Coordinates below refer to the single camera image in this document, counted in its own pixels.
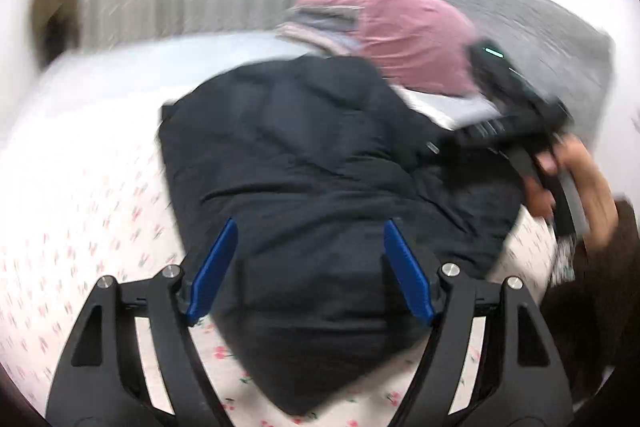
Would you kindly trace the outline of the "brown sleeve forearm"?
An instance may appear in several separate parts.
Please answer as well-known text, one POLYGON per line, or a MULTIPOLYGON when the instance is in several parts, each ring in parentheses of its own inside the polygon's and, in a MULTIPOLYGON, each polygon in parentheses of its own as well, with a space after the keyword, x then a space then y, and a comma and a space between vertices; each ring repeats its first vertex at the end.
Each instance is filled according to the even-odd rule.
POLYGON ((616 202, 618 223, 608 245, 574 250, 574 279, 553 286, 540 306, 576 403, 590 399, 605 369, 620 358, 624 334, 639 304, 639 233, 625 199, 616 202))

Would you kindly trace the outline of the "right hand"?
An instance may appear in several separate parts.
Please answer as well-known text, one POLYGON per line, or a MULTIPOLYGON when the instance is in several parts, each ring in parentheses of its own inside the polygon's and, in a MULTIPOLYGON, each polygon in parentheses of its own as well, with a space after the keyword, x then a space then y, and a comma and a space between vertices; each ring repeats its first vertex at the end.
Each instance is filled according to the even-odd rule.
POLYGON ((588 233, 582 236, 585 251, 588 256, 602 253, 620 218, 611 187, 582 140, 574 134, 563 135, 551 150, 536 155, 535 164, 547 176, 570 175, 588 223, 588 233))

